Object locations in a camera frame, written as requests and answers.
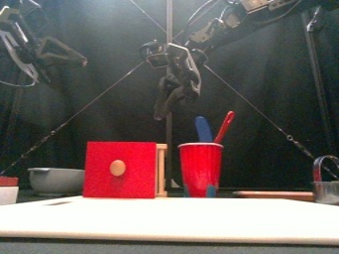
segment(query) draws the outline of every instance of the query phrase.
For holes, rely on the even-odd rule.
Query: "red plastic cup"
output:
[[[185,143],[179,146],[184,196],[216,196],[223,148],[216,143]]]

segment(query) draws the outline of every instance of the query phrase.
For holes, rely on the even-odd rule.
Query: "wooden knob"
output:
[[[125,171],[125,164],[120,160],[115,160],[109,166],[111,174],[116,177],[121,176]]]

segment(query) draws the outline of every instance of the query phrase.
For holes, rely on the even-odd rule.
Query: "black curtain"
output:
[[[175,40],[180,40],[185,22],[204,2],[173,1],[173,35],[179,34]],[[1,169],[67,123],[7,171],[8,176],[20,177],[21,188],[29,187],[27,168],[84,169],[88,141],[165,142],[165,123],[152,118],[157,81],[165,69],[152,69],[137,54],[144,43],[155,39],[165,42],[159,28],[165,30],[165,0],[39,3],[49,18],[45,33],[81,53],[88,65],[83,69],[60,67],[51,84],[0,86]],[[202,18],[202,24],[219,17],[222,5]],[[338,10],[326,12],[323,29],[315,35],[335,144],[338,16]],[[1,52],[1,78],[13,80],[17,74],[13,67],[8,68],[13,64],[4,62],[8,58],[4,49]],[[234,110],[236,119],[223,141],[222,186],[308,189],[312,160],[286,134],[315,157],[336,151],[326,139],[302,15],[279,20],[218,48],[200,72],[199,100],[177,104],[173,109],[175,182],[181,184],[176,146],[197,141],[195,117],[207,117],[216,135],[227,112]]]

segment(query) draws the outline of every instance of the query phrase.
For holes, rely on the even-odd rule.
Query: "white tabletop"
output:
[[[287,199],[81,196],[0,206],[0,237],[339,245],[339,206]]]

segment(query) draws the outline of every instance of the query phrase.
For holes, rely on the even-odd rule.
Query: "gray bowl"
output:
[[[339,205],[339,181],[314,182],[312,184],[315,202]]]
[[[31,168],[28,172],[32,189],[39,195],[59,196],[83,192],[84,170]]]

